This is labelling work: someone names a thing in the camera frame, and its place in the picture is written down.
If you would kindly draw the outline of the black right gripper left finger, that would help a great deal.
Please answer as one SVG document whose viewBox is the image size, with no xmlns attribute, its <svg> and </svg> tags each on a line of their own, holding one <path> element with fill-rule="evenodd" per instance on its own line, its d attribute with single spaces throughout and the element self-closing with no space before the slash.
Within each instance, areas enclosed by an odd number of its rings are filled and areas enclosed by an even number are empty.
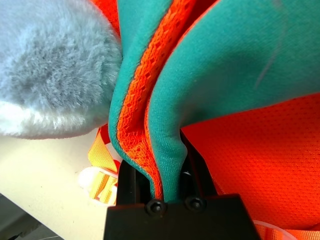
<svg viewBox="0 0 320 240">
<path fill-rule="evenodd" d="M 116 205 L 150 205 L 154 201 L 149 179 L 123 161 L 119 168 Z"/>
</svg>

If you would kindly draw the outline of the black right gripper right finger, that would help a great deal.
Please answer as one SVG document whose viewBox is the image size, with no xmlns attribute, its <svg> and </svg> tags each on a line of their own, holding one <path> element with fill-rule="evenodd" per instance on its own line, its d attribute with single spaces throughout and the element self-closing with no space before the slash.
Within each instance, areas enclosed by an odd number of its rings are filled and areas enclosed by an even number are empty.
<svg viewBox="0 0 320 240">
<path fill-rule="evenodd" d="M 180 172 L 180 194 L 183 198 L 197 196 L 208 198 L 217 196 L 217 190 L 203 156 L 188 140 L 183 131 L 180 138 L 187 150 L 187 156 Z"/>
</svg>

